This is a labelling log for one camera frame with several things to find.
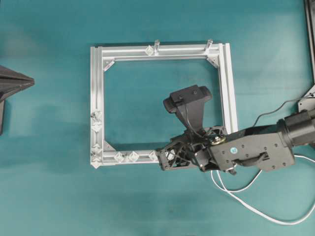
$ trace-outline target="teal table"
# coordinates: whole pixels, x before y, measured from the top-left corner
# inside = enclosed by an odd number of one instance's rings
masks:
[[[35,78],[35,86],[7,100],[0,235],[313,236],[315,214],[297,226],[275,225],[216,189],[208,173],[90,166],[90,47],[208,38],[231,44],[240,128],[313,85],[302,0],[2,0],[0,64]],[[157,148],[181,134],[162,100],[193,84],[214,94],[204,125],[221,124],[216,71],[206,61],[122,62],[108,76],[106,136],[117,148]],[[287,104],[259,124],[294,111]],[[310,147],[294,151],[315,156]],[[256,171],[223,178],[237,188]],[[297,160],[239,195],[295,219],[315,199],[314,180],[315,166]]]

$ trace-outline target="wire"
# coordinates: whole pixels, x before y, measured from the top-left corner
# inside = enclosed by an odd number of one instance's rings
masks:
[[[195,133],[195,135],[197,135],[199,138],[203,138],[203,136],[201,136],[200,134],[197,133],[197,131],[195,131],[195,129],[192,127],[192,125],[190,124],[190,121],[188,119],[188,108],[187,108],[187,104],[185,104],[185,109],[186,109],[186,120],[188,123],[188,126],[190,127],[190,129]]]
[[[239,193],[239,192],[242,192],[246,189],[248,189],[255,181],[256,179],[258,178],[258,176],[261,174],[262,170],[259,170],[258,173],[254,176],[254,178],[249,182],[248,185],[246,185],[244,188],[240,188],[240,189],[235,189],[235,190],[231,190],[231,189],[228,189],[229,192],[231,193]],[[220,187],[218,185],[218,183],[215,181],[214,177],[213,177],[213,171],[211,171],[211,179],[213,181],[213,183],[215,184],[216,187],[218,187],[219,189],[221,189],[222,191],[226,192],[222,187]]]
[[[299,157],[299,158],[304,158],[304,159],[306,159],[306,160],[309,160],[309,161],[315,163],[315,160],[310,159],[310,158],[308,158],[308,157],[306,157],[306,156],[299,155],[299,154],[295,154],[294,156],[295,156],[295,157]],[[300,224],[300,223],[302,223],[303,221],[305,221],[305,220],[311,215],[311,213],[312,213],[312,212],[314,211],[314,209],[315,209],[315,202],[314,202],[313,205],[312,205],[312,207],[311,207],[311,209],[310,209],[302,218],[300,218],[299,220],[296,220],[296,221],[281,221],[281,220],[274,219],[274,218],[272,218],[271,216],[266,215],[265,213],[262,213],[262,212],[259,211],[258,209],[256,209],[256,208],[250,206],[249,204],[247,204],[246,202],[244,202],[242,199],[240,199],[240,198],[238,198],[237,196],[235,196],[235,195],[233,194],[233,192],[232,192],[232,191],[229,191],[229,190],[226,188],[226,186],[224,185],[223,180],[222,180],[222,178],[221,178],[221,175],[220,175],[219,171],[217,171],[217,174],[218,174],[218,178],[219,178],[219,180],[220,180],[220,182],[221,182],[221,185],[222,185],[222,187],[223,187],[223,191],[224,191],[224,192],[228,193],[231,197],[233,197],[234,199],[236,199],[237,201],[239,201],[239,202],[240,202],[244,207],[246,207],[247,209],[251,210],[252,212],[254,212],[254,213],[260,215],[261,217],[264,217],[265,219],[267,219],[267,220],[269,220],[269,221],[271,221],[271,222],[274,222],[274,223],[276,223],[276,224],[280,224],[280,225],[297,225],[297,224]]]
[[[266,112],[266,113],[260,114],[260,115],[257,117],[257,119],[256,119],[256,121],[255,121],[255,123],[254,123],[254,125],[253,125],[252,127],[254,127],[255,125],[257,125],[258,120],[259,120],[262,116],[270,115],[270,114],[272,114],[272,113],[274,113],[274,112],[277,112],[277,111],[280,110],[287,102],[296,102],[296,101],[299,101],[299,100],[302,100],[302,99],[315,98],[315,97],[313,97],[313,96],[314,96],[314,93],[315,93],[315,92],[312,92],[312,93],[310,93],[310,94],[308,94],[308,95],[306,95],[306,96],[304,96],[304,97],[300,97],[300,98],[296,98],[296,99],[292,99],[292,100],[287,100],[287,101],[285,101],[281,106],[279,106],[277,109],[275,109],[274,111],[272,111],[272,112]]]

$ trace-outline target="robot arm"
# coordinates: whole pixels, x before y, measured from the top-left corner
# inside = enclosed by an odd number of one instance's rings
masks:
[[[195,85],[173,92],[164,100],[167,111],[176,113],[187,130],[157,150],[162,170],[198,167],[203,172],[221,170],[235,174],[238,164],[272,171],[294,164],[293,146],[315,141],[315,110],[229,135],[223,126],[203,128],[204,103],[211,98],[206,87]]]

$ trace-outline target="metal frame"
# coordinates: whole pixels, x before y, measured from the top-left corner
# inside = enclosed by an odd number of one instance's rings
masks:
[[[206,59],[218,69],[223,124],[238,131],[232,62],[228,43],[91,47],[91,165],[158,163],[154,150],[115,150],[105,138],[105,72],[119,61]]]
[[[305,7],[305,16],[306,16],[307,31],[308,31],[308,37],[309,37],[312,75],[313,75],[313,81],[315,82],[315,39],[314,39],[315,0],[304,0],[304,7]],[[315,92],[315,85],[311,87],[311,89],[305,94],[305,96],[314,92]],[[312,101],[312,99],[303,99],[298,102],[299,112],[302,110],[311,110],[311,109],[315,109],[315,104]]]

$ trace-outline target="black bracket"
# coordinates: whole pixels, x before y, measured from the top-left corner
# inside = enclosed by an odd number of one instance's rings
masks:
[[[212,94],[207,87],[194,85],[171,93],[163,104],[169,113],[176,113],[187,129],[200,132],[203,130],[204,105],[211,98]]]
[[[34,84],[33,78],[0,66],[0,135],[3,128],[5,99]]]

